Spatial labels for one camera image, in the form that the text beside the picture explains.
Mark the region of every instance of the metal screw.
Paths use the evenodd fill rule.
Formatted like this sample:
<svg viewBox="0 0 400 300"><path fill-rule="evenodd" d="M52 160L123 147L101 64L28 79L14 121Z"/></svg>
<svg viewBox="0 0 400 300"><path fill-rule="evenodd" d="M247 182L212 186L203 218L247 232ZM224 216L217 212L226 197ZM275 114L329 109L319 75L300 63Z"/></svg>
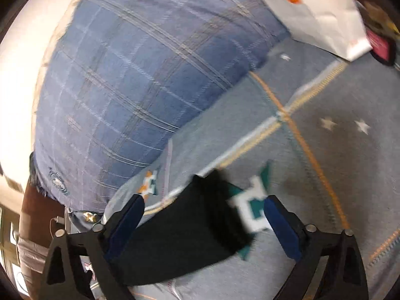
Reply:
<svg viewBox="0 0 400 300"><path fill-rule="evenodd" d="M354 235L354 232L353 232L353 230L351 230L351 229L345 229L345 230L344 230L344 233L345 233L347 236L349 236L349 237L351 237L351 236Z"/></svg>
<svg viewBox="0 0 400 300"><path fill-rule="evenodd" d="M317 231L317 227L314 224L308 224L305 229L308 232L316 232Z"/></svg>
<svg viewBox="0 0 400 300"><path fill-rule="evenodd" d="M93 226L93 228L91 228L94 232L100 232L100 231L102 231L103 230L103 225L102 224L100 224L100 223L98 223L98 224L95 224L94 226Z"/></svg>
<svg viewBox="0 0 400 300"><path fill-rule="evenodd" d="M56 237L62 237L65 235L65 230L63 230L63 229L57 230L54 235Z"/></svg>

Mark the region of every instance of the beige trim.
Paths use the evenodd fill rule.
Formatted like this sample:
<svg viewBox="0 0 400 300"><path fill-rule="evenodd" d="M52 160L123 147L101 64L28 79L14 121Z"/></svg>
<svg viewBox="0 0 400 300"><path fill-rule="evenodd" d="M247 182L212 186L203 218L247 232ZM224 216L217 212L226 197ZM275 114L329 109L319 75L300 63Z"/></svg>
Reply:
<svg viewBox="0 0 400 300"><path fill-rule="evenodd" d="M38 109L39 97L41 94L41 89L43 82L45 80L45 75L47 72L47 67L49 65L51 56L53 55L54 49L58 40L65 34L69 24L71 23L75 9L80 0L71 0L71 3L68 5L67 10L65 11L63 17L59 21L57 27L55 28L53 35L50 38L49 44L44 52L43 58L41 60L41 65L39 69L39 73L37 75L35 92L33 95L33 104L32 104L32 116L31 116L31 150L33 151L35 146L35 129L36 129L36 111Z"/></svg>

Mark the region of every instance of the plaid fabric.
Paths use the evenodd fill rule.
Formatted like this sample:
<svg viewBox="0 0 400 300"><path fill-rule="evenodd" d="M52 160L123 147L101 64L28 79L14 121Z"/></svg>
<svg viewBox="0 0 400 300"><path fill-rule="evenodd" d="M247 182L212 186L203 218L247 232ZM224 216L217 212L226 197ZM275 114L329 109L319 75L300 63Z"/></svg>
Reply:
<svg viewBox="0 0 400 300"><path fill-rule="evenodd" d="M287 36L261 0L81 0L41 90L41 185L74 210L102 212Z"/></svg>

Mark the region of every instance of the white paper bag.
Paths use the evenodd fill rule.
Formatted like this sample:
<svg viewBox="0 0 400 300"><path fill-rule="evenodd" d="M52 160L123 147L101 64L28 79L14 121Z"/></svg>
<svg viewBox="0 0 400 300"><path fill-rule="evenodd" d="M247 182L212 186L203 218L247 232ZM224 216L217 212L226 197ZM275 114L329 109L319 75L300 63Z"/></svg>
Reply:
<svg viewBox="0 0 400 300"><path fill-rule="evenodd" d="M295 40L348 61L371 50L354 0L264 0Z"/></svg>

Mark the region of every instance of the black fabric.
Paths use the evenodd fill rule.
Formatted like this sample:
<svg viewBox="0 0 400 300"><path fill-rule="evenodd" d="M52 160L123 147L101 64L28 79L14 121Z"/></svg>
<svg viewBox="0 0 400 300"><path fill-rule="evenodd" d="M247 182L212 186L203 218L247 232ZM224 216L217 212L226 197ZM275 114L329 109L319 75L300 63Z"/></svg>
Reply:
<svg viewBox="0 0 400 300"><path fill-rule="evenodd" d="M228 184L213 171L194 176L178 198L139 226L113 266L127 286L167 281L218 263L251 242Z"/></svg>

